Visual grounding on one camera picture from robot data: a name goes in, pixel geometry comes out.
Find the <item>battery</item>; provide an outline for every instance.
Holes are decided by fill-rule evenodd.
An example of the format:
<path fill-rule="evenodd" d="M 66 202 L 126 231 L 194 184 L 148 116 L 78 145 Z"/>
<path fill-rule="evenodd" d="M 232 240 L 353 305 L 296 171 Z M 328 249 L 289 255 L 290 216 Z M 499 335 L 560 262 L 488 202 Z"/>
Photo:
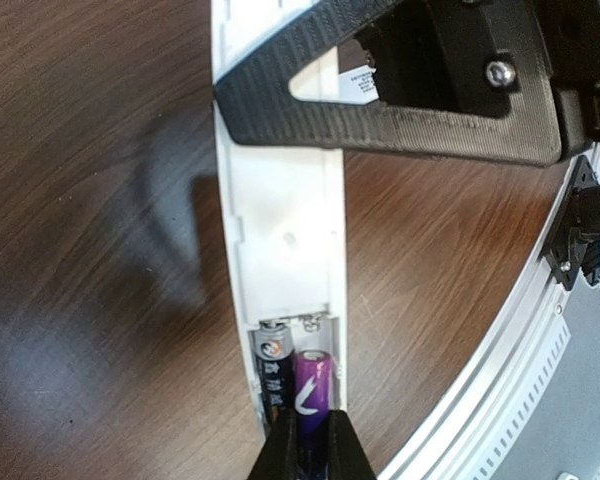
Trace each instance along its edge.
<path fill-rule="evenodd" d="M 298 464 L 303 480 L 326 478 L 331 370 L 327 352 L 306 350 L 296 357 Z"/>
<path fill-rule="evenodd" d="M 293 408 L 295 378 L 291 330 L 284 324 L 262 323 L 254 333 L 254 349 L 264 413 L 271 427 L 280 410 Z"/>

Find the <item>screw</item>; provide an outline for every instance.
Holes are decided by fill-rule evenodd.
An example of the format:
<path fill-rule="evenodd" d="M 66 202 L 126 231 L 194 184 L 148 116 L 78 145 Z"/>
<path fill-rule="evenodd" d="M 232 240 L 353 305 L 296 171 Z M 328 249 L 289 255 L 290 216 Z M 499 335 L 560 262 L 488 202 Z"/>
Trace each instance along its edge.
<path fill-rule="evenodd" d="M 495 60 L 487 65 L 485 76 L 493 88 L 507 88 L 516 81 L 516 69 L 508 62 Z"/>

